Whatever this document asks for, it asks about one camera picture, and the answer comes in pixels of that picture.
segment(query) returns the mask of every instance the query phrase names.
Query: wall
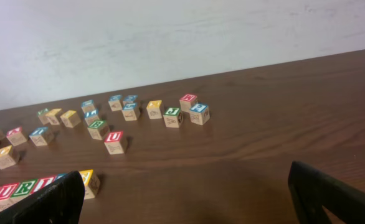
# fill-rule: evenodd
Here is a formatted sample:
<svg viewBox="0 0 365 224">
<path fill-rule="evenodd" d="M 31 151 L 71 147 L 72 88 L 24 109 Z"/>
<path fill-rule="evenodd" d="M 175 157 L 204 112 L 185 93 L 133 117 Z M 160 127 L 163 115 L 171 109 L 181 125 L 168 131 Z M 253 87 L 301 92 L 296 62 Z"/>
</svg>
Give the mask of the wall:
<svg viewBox="0 0 365 224">
<path fill-rule="evenodd" d="M 365 0 L 0 0 L 0 110 L 365 49 Z"/>
</svg>

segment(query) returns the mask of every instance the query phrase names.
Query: dark wooden surface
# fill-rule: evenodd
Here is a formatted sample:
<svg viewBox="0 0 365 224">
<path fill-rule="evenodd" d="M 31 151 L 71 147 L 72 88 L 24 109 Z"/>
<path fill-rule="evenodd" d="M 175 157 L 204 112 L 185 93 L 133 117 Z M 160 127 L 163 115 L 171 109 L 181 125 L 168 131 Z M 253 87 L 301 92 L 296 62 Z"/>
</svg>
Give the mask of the dark wooden surface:
<svg viewBox="0 0 365 224">
<path fill-rule="evenodd" d="M 209 105 L 206 125 L 186 114 L 180 129 L 148 118 L 149 100 L 179 106 L 185 93 Z M 114 94 L 140 96 L 139 121 L 110 111 Z M 125 155 L 109 155 L 85 123 L 52 126 L 49 147 L 17 146 L 22 160 L 0 170 L 0 185 L 95 169 L 102 186 L 84 202 L 81 223 L 297 223 L 292 160 L 365 192 L 365 50 L 4 110 L 0 128 L 30 133 L 45 107 L 82 117 L 89 99 L 113 131 L 129 136 Z"/>
</svg>

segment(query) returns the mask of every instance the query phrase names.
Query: wooden table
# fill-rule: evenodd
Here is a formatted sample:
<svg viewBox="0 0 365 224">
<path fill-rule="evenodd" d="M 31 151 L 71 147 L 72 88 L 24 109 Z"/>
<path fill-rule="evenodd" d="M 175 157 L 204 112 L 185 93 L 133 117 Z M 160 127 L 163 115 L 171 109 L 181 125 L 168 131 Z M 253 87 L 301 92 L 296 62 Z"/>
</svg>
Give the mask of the wooden table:
<svg viewBox="0 0 365 224">
<path fill-rule="evenodd" d="M 148 118 L 149 100 L 179 106 L 186 93 L 209 105 L 206 125 L 187 114 L 180 129 Z M 115 94 L 141 97 L 138 121 L 110 111 Z M 49 147 L 17 146 L 22 160 L 0 170 L 0 185 L 95 169 L 102 185 L 80 222 L 123 224 L 297 223 L 287 185 L 293 160 L 365 191 L 365 50 L 3 110 L 0 128 L 30 133 L 42 108 L 82 117 L 89 99 L 111 130 L 130 137 L 125 155 L 109 155 L 83 123 L 52 126 Z"/>
</svg>

